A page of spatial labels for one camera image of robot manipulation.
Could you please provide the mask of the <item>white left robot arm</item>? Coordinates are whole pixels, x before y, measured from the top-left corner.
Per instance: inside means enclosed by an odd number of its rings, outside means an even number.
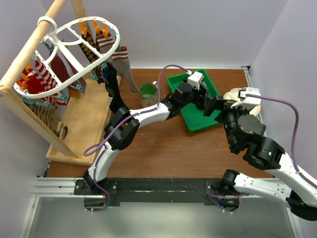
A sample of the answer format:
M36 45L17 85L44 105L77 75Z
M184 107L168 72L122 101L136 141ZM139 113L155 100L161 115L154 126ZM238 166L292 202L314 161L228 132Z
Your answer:
M105 127L104 140L84 151L84 156L88 156L100 150L93 165L83 175L85 189L91 194L101 192L102 180L106 178L110 165L118 153L132 143L138 129L154 122L174 118L188 104L194 104L203 110L209 96L209 89L204 82L199 83L197 87L184 81L173 93L153 106L138 110L119 108Z

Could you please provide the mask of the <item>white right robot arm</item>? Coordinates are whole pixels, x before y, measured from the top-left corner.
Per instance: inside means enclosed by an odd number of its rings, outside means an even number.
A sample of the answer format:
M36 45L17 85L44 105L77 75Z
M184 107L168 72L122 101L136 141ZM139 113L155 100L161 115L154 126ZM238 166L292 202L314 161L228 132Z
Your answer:
M266 197L282 203L302 219L316 221L317 181L297 165L294 152L288 154L277 142L264 136L266 126L250 114L261 99L262 96L252 94L247 94L241 102L222 96L207 97L204 115L210 116L219 110L215 120L224 125L230 152L244 151L243 159L249 165L273 175L280 182L270 183L227 170L218 185L223 195L217 198L227 199L238 193Z

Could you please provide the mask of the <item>black white striped sock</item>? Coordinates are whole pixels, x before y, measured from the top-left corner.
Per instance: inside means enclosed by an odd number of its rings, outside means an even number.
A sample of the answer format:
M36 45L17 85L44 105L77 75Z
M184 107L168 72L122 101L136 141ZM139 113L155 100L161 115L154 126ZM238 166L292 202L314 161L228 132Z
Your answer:
M117 82L117 70L109 62L107 68L102 70L102 76L98 78L98 83L104 83L108 92L109 108L112 113L116 113L120 108L127 108L123 102Z

